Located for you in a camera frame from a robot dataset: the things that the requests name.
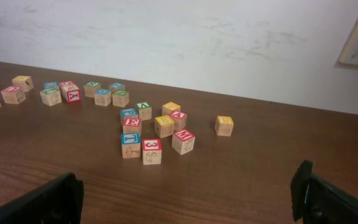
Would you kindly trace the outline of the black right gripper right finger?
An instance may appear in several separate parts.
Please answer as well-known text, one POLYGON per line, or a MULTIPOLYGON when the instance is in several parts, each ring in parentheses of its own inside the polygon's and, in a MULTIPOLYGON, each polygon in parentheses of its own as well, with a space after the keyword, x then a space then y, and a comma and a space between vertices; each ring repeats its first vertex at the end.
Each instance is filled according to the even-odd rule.
POLYGON ((303 161, 290 184, 294 221, 304 224, 358 224, 358 199, 312 173, 303 161))

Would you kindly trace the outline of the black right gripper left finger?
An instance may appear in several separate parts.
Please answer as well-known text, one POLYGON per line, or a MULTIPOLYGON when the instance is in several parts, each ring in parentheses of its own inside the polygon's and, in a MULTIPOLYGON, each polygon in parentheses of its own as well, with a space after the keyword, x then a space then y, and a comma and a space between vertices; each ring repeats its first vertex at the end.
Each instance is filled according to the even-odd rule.
POLYGON ((0 207, 2 223, 81 222, 84 185, 66 173, 0 207))

